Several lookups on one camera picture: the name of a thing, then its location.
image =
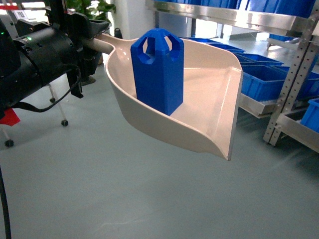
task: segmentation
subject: white wall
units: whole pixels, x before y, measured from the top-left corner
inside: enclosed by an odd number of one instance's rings
[[[113,14],[114,27],[121,29],[124,39],[139,38],[155,27],[154,12],[145,6],[145,0],[111,0],[117,12]]]
[[[235,27],[235,26],[229,26],[229,25],[224,25],[224,38],[227,39],[231,35],[236,35],[236,34],[243,34],[243,33],[251,33],[251,32],[256,32],[254,30],[250,29],[244,29],[240,27]]]
[[[178,37],[190,37],[191,18],[159,12],[159,27]]]

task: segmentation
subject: perforated metal post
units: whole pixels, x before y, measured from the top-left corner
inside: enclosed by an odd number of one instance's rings
[[[297,95],[307,79],[312,69],[312,64],[318,54],[319,47],[314,45],[311,40],[312,33],[319,20],[319,12],[314,10],[309,17],[297,52],[294,56],[293,63],[289,69],[283,88],[280,92],[277,106],[271,115],[267,130],[264,135],[264,141],[275,146],[281,137],[281,131],[276,126],[276,121],[281,113],[288,113],[294,108]]]

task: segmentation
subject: beige dustpan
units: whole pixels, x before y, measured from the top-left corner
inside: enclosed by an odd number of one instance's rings
[[[242,78],[237,58],[184,40],[184,101],[167,116],[136,98],[130,53],[134,42],[106,34],[83,40],[86,46],[110,54],[106,71],[125,119],[163,142],[230,160]]]

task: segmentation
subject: green leaves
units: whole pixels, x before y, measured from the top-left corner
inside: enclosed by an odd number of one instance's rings
[[[66,5],[93,20],[110,22],[107,19],[107,13],[110,11],[116,13],[115,5],[108,4],[105,0],[67,0]]]

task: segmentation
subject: blue storage bin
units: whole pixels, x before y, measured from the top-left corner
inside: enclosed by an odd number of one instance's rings
[[[287,73],[270,66],[242,66],[242,93],[257,101],[278,99]]]
[[[235,53],[235,56],[237,57],[237,59],[239,60],[239,63],[242,66],[243,65],[255,65],[255,63],[253,61],[251,61],[250,59],[248,59],[247,57],[237,55],[236,53]]]
[[[171,41],[171,50],[165,37]],[[171,115],[183,102],[184,42],[155,28],[132,44],[131,56],[138,100]]]
[[[167,0],[168,2],[182,3],[182,4],[194,4],[200,5],[201,0]]]
[[[213,41],[213,40],[210,40],[208,38],[187,37],[186,39],[198,41],[198,42],[202,42],[202,43],[222,44],[221,42]]]
[[[309,104],[301,124],[319,133],[319,98],[310,100]]]
[[[243,53],[245,51],[243,49],[240,49],[240,48],[237,48],[234,46],[230,46],[230,45],[226,45],[226,44],[208,43],[208,45],[215,46],[215,47],[230,51],[232,53]]]
[[[274,34],[269,34],[269,38],[275,39],[275,40],[279,40],[279,41],[290,41],[293,39],[293,37],[289,37],[289,36],[278,36],[278,35],[274,35]]]
[[[316,0],[238,0],[239,10],[309,17]]]
[[[289,66],[276,66],[276,68],[286,72],[289,71]],[[300,89],[297,99],[300,100],[316,96],[319,96],[319,74],[310,72],[308,79]]]
[[[253,60],[256,65],[281,66],[283,64],[283,62],[276,61],[274,59],[270,59],[268,57],[257,55],[257,54],[238,53],[238,55],[247,57],[248,59]]]
[[[201,0],[202,6],[236,9],[237,0]]]

